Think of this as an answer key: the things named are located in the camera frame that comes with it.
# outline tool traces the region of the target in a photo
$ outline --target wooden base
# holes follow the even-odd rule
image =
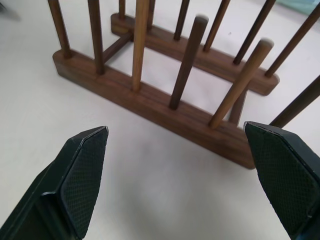
[[[211,114],[183,101],[177,110],[171,110],[170,95],[145,83],[135,93],[131,90],[130,76],[107,66],[104,74],[98,75],[94,60],[73,50],[71,53],[70,59],[64,59],[61,50],[53,55],[60,76],[222,157],[248,169],[255,168],[246,135],[234,124],[224,121],[211,129],[208,127]]]
[[[120,19],[118,13],[111,16],[111,30],[114,34],[122,36],[127,32],[133,32],[135,19],[125,16]],[[177,60],[182,60],[188,39],[181,37],[179,41],[174,40],[174,34],[157,26],[152,26],[147,32],[145,46],[159,53],[167,55]],[[234,82],[245,62],[239,65],[233,64],[234,57],[211,48],[209,52],[203,51],[201,44],[193,66],[216,75],[229,82]],[[253,79],[250,81],[248,89],[261,95],[268,95],[279,83],[278,77],[274,74],[270,78],[265,77],[265,69],[259,68]]]

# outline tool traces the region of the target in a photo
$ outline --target white table surface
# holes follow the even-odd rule
[[[35,176],[77,133],[106,125],[100,193],[86,240],[288,240],[259,183],[247,170],[58,76],[52,54],[59,41],[45,0],[1,0],[19,16],[0,15],[0,225]],[[61,0],[70,45],[93,57],[86,0]],[[103,46],[117,36],[110,30],[116,0],[100,0]],[[135,14],[135,1],[126,12]],[[157,0],[154,23],[174,31],[181,1]],[[196,14],[209,17],[205,42],[220,0],[191,0],[182,35]],[[235,55],[263,1],[232,0],[213,46]],[[305,15],[275,5],[245,59],[260,38],[274,41],[263,62],[269,67]],[[244,121],[270,123],[319,74],[317,22],[279,68],[280,84],[268,96],[247,94]],[[132,73],[133,45],[109,64]],[[142,80],[171,93],[180,62],[145,49]],[[182,99],[214,113],[231,84],[193,68]],[[284,129],[317,153],[319,99]]]

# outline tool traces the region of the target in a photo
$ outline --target walnut wood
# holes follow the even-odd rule
[[[274,63],[270,66],[270,68],[265,72],[265,76],[267,78],[271,77],[277,69],[281,66],[281,64],[287,59],[289,54],[295,49],[301,39],[306,35],[306,33],[311,29],[311,27],[316,23],[318,18],[320,17],[320,3],[315,7],[309,17],[304,21],[299,30],[295,33],[293,38],[289,41],[289,43],[285,46],[283,51],[276,58]]]
[[[262,39],[259,41],[245,66],[243,67],[241,73],[237,77],[234,84],[231,86],[230,90],[226,94],[222,103],[209,122],[209,126],[211,128],[215,129],[219,126],[229,109],[236,102],[241,93],[245,90],[255,71],[266,58],[272,47],[273,42],[271,42],[270,40]]]
[[[233,63],[239,65],[241,60],[244,58],[244,55],[248,51],[248,48],[252,44],[253,40],[255,39],[257,33],[259,32],[262,24],[266,20],[271,8],[275,4],[276,0],[266,0],[258,17],[256,18],[252,28],[250,29],[248,35],[246,36],[238,54],[234,58]]]
[[[125,19],[126,17],[126,0],[119,0],[119,18]]]
[[[132,17],[125,16],[125,20],[119,20],[118,14],[111,16],[111,30],[114,34],[122,36],[129,31],[134,31],[134,29],[135,20]],[[145,46],[181,61],[185,54],[188,40],[181,37],[179,41],[175,41],[173,37],[174,34],[172,32],[153,25],[152,29],[146,34]],[[233,83],[245,65],[244,61],[239,65],[234,65],[233,60],[233,56],[213,48],[209,52],[204,52],[201,44],[193,66]],[[248,89],[266,96],[271,93],[278,83],[279,79],[276,75],[267,78],[265,77],[265,70],[259,68],[250,81]]]
[[[146,27],[147,30],[150,30],[152,28],[152,24],[154,22],[155,6],[156,0],[149,0],[149,13]]]
[[[299,96],[297,96],[271,123],[283,128],[320,95],[320,76],[318,76]]]
[[[127,32],[121,36],[114,44],[103,51],[103,62],[106,63],[112,58],[120,49],[122,49],[128,42],[134,38],[133,33]]]
[[[208,24],[208,18],[196,16],[190,33],[190,38],[185,49],[178,77],[171,96],[169,107],[173,110],[178,108],[182,93],[184,92],[191,68],[193,66],[196,54],[205,33]]]
[[[53,55],[59,75],[84,88],[246,168],[255,167],[243,130],[223,122],[217,129],[207,125],[211,115],[183,101],[175,111],[168,108],[170,96],[141,83],[139,93],[131,91],[132,78],[105,66],[96,74],[94,61],[72,52],[64,59],[60,50]]]
[[[222,19],[225,16],[225,13],[227,11],[228,5],[230,3],[230,0],[222,0],[220,7],[218,9],[218,12],[216,13],[214,22],[212,24],[209,36],[205,42],[205,45],[203,47],[203,51],[208,52],[211,48],[212,43],[214,42],[214,39],[217,35],[218,29],[220,27],[220,24],[222,22]]]
[[[63,55],[66,59],[69,59],[72,57],[72,54],[70,50],[64,19],[61,13],[59,0],[48,0],[48,3],[52,14],[56,33],[58,35],[61,49],[63,51]]]
[[[182,0],[182,3],[181,3],[178,22],[176,23],[176,28],[175,28],[175,32],[174,32],[174,36],[173,36],[173,39],[176,41],[179,41],[181,38],[181,33],[182,33],[182,29],[185,24],[189,2],[190,2],[190,0]]]
[[[135,10],[134,48],[132,67],[132,89],[138,92],[140,89],[142,65],[144,61],[145,40],[149,0],[137,0]]]
[[[230,116],[229,116],[229,123],[235,124],[236,126],[239,125],[242,109],[244,108],[245,100],[247,95],[247,89],[244,89],[238,99],[232,106]]]
[[[89,16],[91,24],[94,61],[97,74],[104,74],[103,44],[101,34],[100,4],[99,0],[88,0]]]

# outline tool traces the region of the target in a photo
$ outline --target rounded peg tip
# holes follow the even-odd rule
[[[272,49],[274,47],[274,42],[268,38],[261,38],[258,45]]]
[[[199,14],[199,15],[195,16],[194,21],[197,23],[201,23],[201,24],[207,24],[209,22],[209,18],[205,15]]]

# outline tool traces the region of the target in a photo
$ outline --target wooden dowel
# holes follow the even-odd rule
[[[106,63],[110,58],[112,58],[120,49],[122,49],[130,40],[134,37],[133,33],[127,32],[121,36],[114,44],[103,51],[103,62]]]
[[[297,96],[271,123],[271,126],[283,128],[302,110],[320,96],[320,76],[318,76],[299,96]]]
[[[64,19],[62,17],[61,8],[58,0],[48,0],[50,11],[52,14],[56,33],[58,34],[59,42],[65,59],[72,57],[69,40],[66,32]]]
[[[126,17],[126,0],[119,0],[119,18],[125,19]]]
[[[245,63],[242,71],[234,81],[230,90],[226,94],[222,103],[209,122],[209,126],[211,128],[215,129],[219,126],[229,109],[236,102],[241,93],[245,90],[255,71],[259,68],[263,60],[266,58],[273,45],[273,42],[270,40],[262,39],[259,41],[248,61]]]
[[[184,92],[191,68],[196,58],[201,39],[208,24],[208,18],[196,16],[191,29],[190,37],[185,48],[178,77],[175,82],[169,107],[173,110],[178,108],[182,93]]]
[[[209,33],[209,36],[205,42],[205,45],[203,47],[203,51],[205,52],[209,52],[210,48],[211,48],[211,45],[212,43],[214,42],[214,39],[217,35],[217,32],[218,32],[218,29],[220,27],[220,24],[222,22],[222,19],[224,18],[225,16],[225,13],[227,11],[227,8],[228,8],[228,5],[230,3],[230,0],[222,0],[221,1],[221,4],[220,4],[220,7],[219,7],[219,10],[218,12],[216,13],[216,16],[215,16],[215,19],[214,19],[214,22],[212,24],[212,27],[211,27],[211,30],[210,30],[210,33]]]
[[[179,41],[181,38],[182,28],[184,27],[188,6],[189,6],[190,0],[182,0],[180,13],[178,17],[178,22],[176,24],[175,32],[173,39],[176,41]]]
[[[266,0],[258,17],[256,18],[252,28],[250,29],[248,35],[246,36],[238,54],[233,60],[233,63],[235,65],[239,65],[241,63],[241,60],[244,58],[244,55],[248,51],[248,48],[252,44],[253,40],[255,39],[258,31],[260,30],[262,24],[266,20],[271,8],[275,4],[276,0]]]
[[[156,0],[149,0],[147,30],[150,30],[152,28],[152,24],[154,21],[155,6],[156,6]]]
[[[100,4],[99,0],[88,0],[89,16],[91,23],[91,33],[94,51],[94,61],[97,74],[105,73],[105,65],[103,59],[103,44],[101,34]]]
[[[138,92],[144,60],[144,49],[147,32],[147,21],[149,11],[149,0],[137,0],[135,10],[133,67],[132,67],[132,89]]]
[[[228,121],[230,123],[233,123],[238,126],[242,109],[244,108],[245,100],[246,100],[246,95],[247,95],[247,88],[242,91],[238,99],[235,101],[235,103],[232,106],[230,116]]]
[[[289,41],[289,43],[285,46],[283,51],[271,65],[271,67],[265,72],[265,76],[270,78],[277,69],[281,66],[281,64],[286,60],[289,54],[295,49],[301,39],[306,35],[306,33],[311,29],[311,27],[316,23],[318,18],[320,17],[320,3],[315,7],[309,17],[304,21],[299,30],[295,33],[293,38]]]

